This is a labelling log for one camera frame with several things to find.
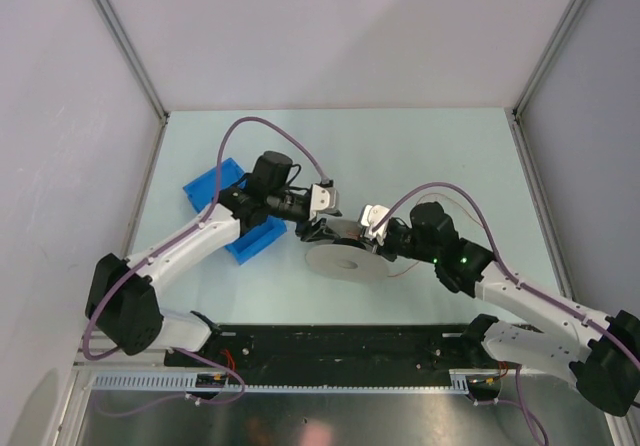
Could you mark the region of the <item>white cable spool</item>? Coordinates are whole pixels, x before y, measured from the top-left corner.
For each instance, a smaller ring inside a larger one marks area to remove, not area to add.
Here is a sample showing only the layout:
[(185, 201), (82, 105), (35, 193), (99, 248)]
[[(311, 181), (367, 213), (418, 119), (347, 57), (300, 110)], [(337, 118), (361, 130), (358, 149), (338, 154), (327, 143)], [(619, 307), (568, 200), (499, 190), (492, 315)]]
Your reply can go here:
[(305, 255), (311, 271), (330, 279), (369, 284), (388, 277), (387, 261), (374, 252), (356, 221), (323, 218)]

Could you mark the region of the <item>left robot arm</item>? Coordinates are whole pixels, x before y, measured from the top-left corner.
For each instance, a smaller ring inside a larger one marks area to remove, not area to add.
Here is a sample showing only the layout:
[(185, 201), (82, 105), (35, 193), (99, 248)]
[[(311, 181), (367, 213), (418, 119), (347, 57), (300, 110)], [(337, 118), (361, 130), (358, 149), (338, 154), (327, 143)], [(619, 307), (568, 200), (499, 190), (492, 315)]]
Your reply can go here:
[(207, 208), (163, 242), (127, 258), (102, 257), (85, 307), (88, 328), (99, 329), (128, 356), (179, 348), (199, 365), (214, 363), (221, 353), (214, 323), (197, 311), (162, 309), (159, 299), (184, 272), (270, 217), (294, 223), (304, 242), (335, 238), (326, 224), (340, 214), (333, 181), (294, 187), (288, 182), (292, 167), (288, 156), (267, 151), (250, 173), (217, 188)]

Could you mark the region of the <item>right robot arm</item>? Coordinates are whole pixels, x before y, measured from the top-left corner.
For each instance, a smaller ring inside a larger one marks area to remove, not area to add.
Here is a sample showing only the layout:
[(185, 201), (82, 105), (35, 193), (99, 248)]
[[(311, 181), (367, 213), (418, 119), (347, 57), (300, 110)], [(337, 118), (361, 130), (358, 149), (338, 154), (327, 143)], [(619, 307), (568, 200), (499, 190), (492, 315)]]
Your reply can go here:
[(464, 332), (463, 359), (473, 367), (491, 360), (517, 363), (574, 387), (599, 410), (622, 417), (639, 396), (639, 320), (591, 309), (535, 287), (498, 260), (496, 253), (461, 237), (437, 202), (421, 203), (410, 221), (381, 205), (364, 208), (363, 235), (390, 260), (430, 263), (453, 293), (498, 306), (528, 324), (522, 330), (480, 315)]

